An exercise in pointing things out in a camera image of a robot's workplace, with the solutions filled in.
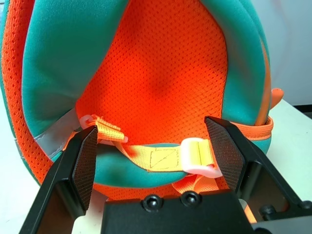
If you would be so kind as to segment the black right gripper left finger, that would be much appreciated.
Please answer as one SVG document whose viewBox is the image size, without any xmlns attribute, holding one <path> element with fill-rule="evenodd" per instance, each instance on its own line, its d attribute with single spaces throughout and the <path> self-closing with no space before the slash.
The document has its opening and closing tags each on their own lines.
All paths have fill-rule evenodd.
<svg viewBox="0 0 312 234">
<path fill-rule="evenodd" d="M 49 169 L 22 234 L 70 234 L 75 220 L 89 208 L 95 177 L 97 127 L 74 135 Z"/>
</svg>

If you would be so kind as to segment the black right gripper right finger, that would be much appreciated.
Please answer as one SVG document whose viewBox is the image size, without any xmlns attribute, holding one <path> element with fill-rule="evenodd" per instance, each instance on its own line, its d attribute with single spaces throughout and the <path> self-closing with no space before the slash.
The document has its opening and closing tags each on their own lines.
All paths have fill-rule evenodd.
<svg viewBox="0 0 312 234">
<path fill-rule="evenodd" d="M 268 157 L 230 122 L 205 117 L 217 164 L 229 188 L 246 201 L 257 221 L 310 216 L 302 201 Z"/>
</svg>

